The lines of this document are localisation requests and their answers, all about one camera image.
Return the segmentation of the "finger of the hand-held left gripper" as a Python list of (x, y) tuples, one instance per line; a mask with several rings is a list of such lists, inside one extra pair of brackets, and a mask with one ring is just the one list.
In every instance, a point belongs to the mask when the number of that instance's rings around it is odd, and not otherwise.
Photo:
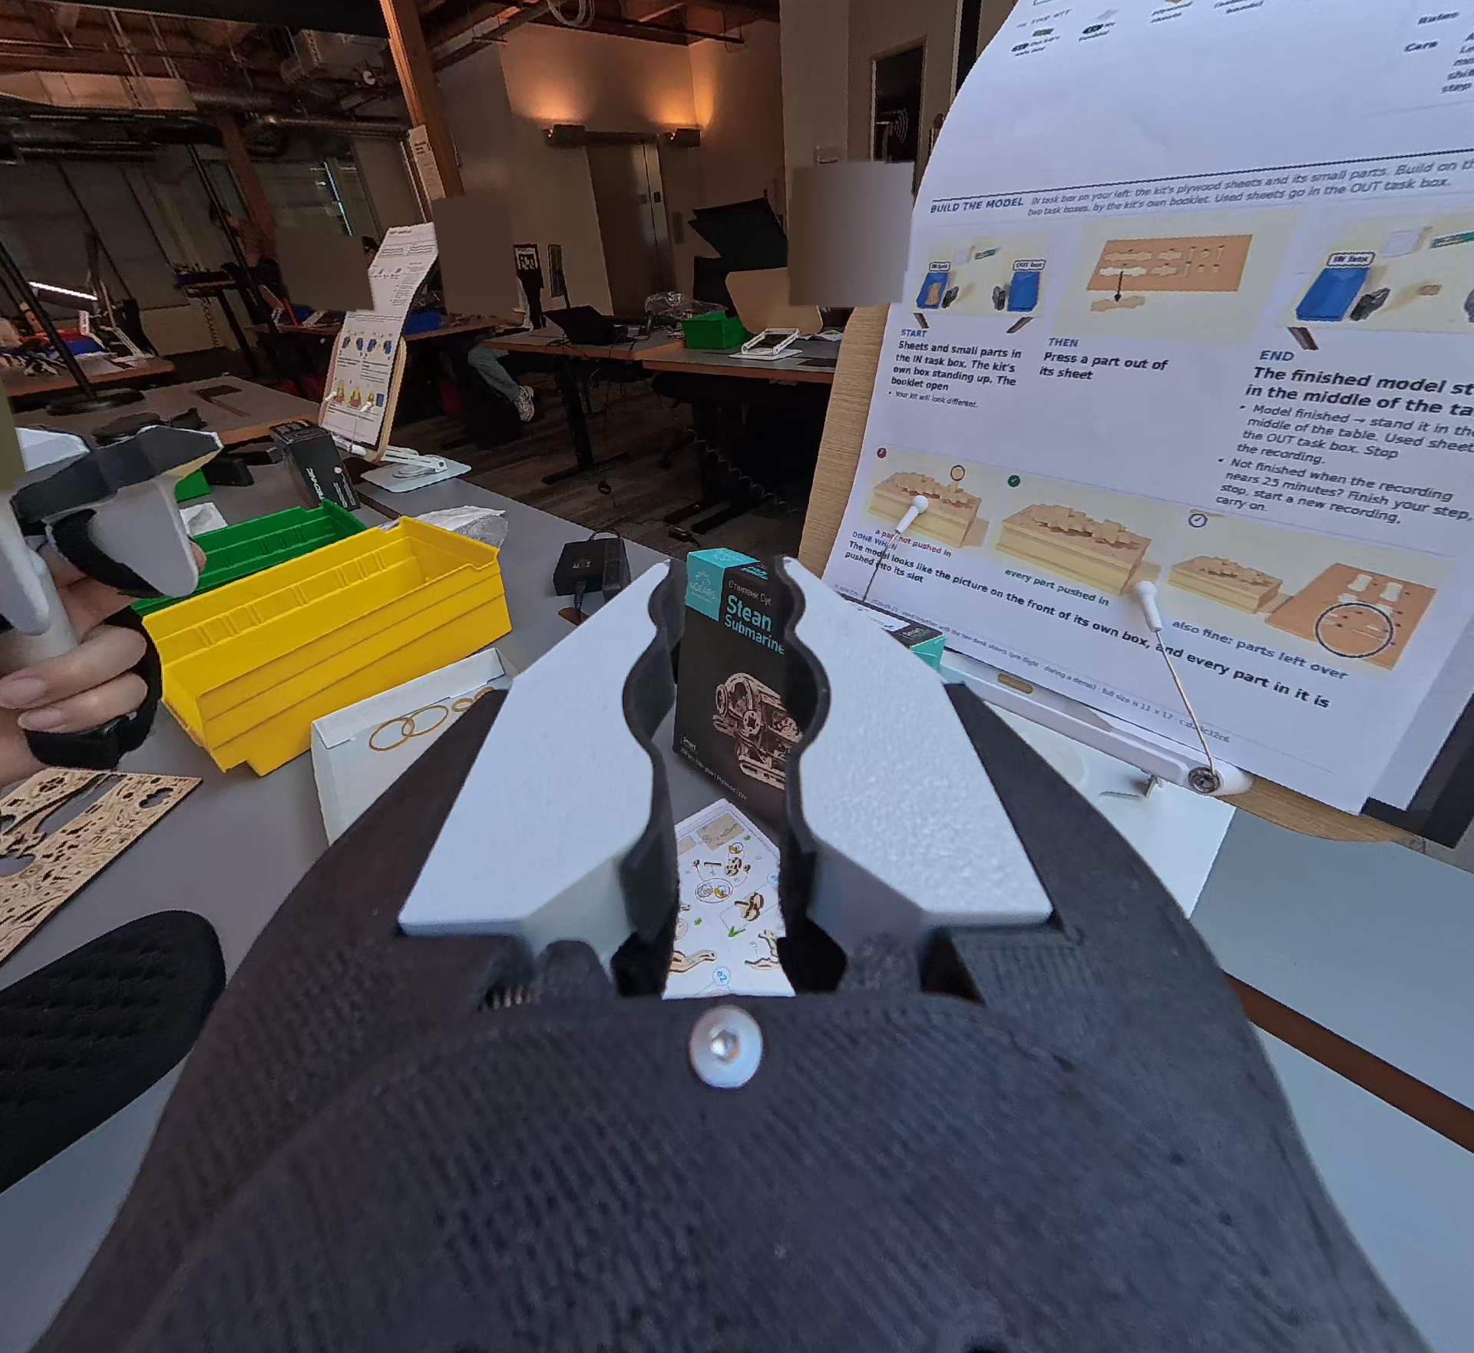
[(211, 430), (147, 426), (115, 444), (115, 488), (186, 478), (223, 450)]
[(45, 429), (17, 429), (16, 443), (22, 466), (10, 483), (11, 491), (51, 478), (96, 450), (82, 437)]

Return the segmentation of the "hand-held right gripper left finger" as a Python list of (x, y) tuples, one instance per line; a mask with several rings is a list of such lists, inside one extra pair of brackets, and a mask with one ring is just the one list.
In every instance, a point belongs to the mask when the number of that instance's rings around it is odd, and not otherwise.
[(411, 937), (589, 944), (663, 988), (678, 918), (669, 782), (686, 565), (648, 570), (507, 692), (398, 923)]

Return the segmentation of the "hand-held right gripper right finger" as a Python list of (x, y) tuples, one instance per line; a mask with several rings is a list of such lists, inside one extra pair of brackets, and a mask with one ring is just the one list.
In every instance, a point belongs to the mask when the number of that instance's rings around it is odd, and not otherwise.
[(1053, 904), (949, 686), (801, 562), (782, 562), (784, 971), (835, 988), (867, 943), (912, 969), (945, 932), (1045, 924)]

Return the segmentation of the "nested yellow plastic bins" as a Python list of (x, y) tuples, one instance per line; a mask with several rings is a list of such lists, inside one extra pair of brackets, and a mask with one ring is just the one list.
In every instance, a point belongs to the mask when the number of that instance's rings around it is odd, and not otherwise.
[(268, 774), (315, 720), (511, 632), (497, 548), (417, 519), (347, 537), (144, 619), (163, 700), (225, 771)]

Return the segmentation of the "plywood parts sheet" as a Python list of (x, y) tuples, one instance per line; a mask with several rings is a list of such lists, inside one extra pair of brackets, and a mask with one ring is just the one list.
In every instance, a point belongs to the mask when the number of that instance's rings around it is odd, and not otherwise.
[(2, 960), (200, 785), (195, 776), (47, 768), (2, 802)]

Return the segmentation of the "dark model kit box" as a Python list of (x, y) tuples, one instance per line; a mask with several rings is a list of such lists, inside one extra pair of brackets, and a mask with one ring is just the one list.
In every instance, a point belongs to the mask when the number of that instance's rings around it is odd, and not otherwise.
[(728, 791), (767, 831), (785, 825), (785, 765), (804, 726), (784, 703), (790, 590), (764, 562), (691, 551), (677, 659), (675, 752)]

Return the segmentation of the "person's left hand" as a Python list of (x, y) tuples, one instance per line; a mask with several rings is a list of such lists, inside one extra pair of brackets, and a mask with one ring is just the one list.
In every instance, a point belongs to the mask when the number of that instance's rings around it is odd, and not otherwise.
[(47, 551), (47, 567), (78, 642), (34, 659), (2, 680), (2, 782), (42, 771), (30, 740), (107, 729), (121, 754), (152, 734), (158, 714), (158, 663), (133, 599)]

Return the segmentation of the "small dark box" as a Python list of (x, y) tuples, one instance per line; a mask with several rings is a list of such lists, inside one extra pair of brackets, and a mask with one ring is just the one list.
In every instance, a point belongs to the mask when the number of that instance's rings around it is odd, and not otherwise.
[(290, 421), (274, 426), (270, 438), (282, 454), (302, 506), (318, 508), (332, 502), (344, 511), (360, 508), (360, 495), (342, 454), (325, 429), (308, 421)]

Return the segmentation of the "group of yellow rubber bands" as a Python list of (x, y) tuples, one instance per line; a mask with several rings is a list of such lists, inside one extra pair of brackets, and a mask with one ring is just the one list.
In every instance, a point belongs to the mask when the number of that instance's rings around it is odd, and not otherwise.
[(446, 700), (426, 703), (411, 712), (390, 717), (378, 723), (367, 737), (367, 748), (372, 754), (392, 754), (428, 740), (443, 728), (449, 726), (457, 717), (462, 717), (469, 707), (490, 693), (490, 684)]

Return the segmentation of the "white cardboard tray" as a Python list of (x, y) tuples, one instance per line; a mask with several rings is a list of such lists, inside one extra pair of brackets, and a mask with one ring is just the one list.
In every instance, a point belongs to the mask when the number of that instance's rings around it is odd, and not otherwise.
[(327, 842), (333, 844), (459, 718), (431, 738), (392, 754), (372, 754), (367, 748), (369, 732), (378, 723), (482, 684), (494, 687), (505, 678), (500, 653), (488, 647), (460, 663), (316, 718), (310, 729), (310, 755)]

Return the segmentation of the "white stand base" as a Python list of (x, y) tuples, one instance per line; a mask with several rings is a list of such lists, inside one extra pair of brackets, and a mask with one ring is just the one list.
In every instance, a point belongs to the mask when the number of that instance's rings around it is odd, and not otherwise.
[(940, 672), (999, 711), (1137, 848), (1183, 912), (1194, 910), (1231, 820), (1220, 799), (1186, 786), (1199, 757), (1038, 678), (951, 649)]

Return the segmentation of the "open instruction booklet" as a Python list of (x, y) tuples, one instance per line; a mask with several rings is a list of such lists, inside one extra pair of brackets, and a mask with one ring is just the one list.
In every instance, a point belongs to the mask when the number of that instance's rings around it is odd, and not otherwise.
[(792, 995), (779, 848), (728, 800), (677, 824), (680, 912), (663, 995)]

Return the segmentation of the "poster stand with sheet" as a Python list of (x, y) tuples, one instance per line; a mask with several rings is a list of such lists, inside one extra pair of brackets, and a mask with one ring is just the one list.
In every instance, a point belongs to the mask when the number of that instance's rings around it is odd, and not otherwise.
[(319, 423), (338, 450), (378, 467), (367, 480), (398, 492), (460, 478), (463, 463), (392, 446), (397, 404), (408, 367), (406, 325), (415, 294), (438, 257), (435, 228), (392, 228), (369, 265), (372, 305), (347, 311), (338, 328)]

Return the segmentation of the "black power adapter box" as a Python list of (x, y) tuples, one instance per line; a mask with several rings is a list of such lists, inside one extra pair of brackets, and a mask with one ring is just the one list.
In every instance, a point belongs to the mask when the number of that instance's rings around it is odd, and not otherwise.
[(632, 582), (626, 542), (612, 531), (572, 540), (558, 559), (552, 584), (556, 594), (584, 598), (596, 593), (613, 598)]

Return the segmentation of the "crumpled clear plastic bag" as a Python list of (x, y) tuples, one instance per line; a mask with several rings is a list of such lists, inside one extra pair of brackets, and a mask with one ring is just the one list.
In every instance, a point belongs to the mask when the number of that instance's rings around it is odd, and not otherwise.
[(435, 511), (421, 511), (412, 519), (459, 536), (476, 540), (482, 545), (502, 548), (507, 542), (508, 520), (504, 509), (485, 505), (462, 505)]

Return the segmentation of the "bare wooden stand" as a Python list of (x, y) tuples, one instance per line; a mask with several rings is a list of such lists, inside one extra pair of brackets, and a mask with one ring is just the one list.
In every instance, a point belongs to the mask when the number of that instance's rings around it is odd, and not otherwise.
[(821, 336), (822, 313), (792, 299), (788, 268), (730, 271), (726, 289), (747, 337), (736, 351), (745, 359), (781, 359), (799, 342)]

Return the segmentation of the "printed instruction poster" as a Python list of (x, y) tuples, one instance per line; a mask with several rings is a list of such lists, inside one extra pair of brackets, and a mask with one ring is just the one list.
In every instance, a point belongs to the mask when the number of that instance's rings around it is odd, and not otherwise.
[(1471, 709), (1471, 180), (1471, 0), (1018, 0), (827, 582), (1202, 754), (1152, 580), (1216, 760), (1428, 810)]

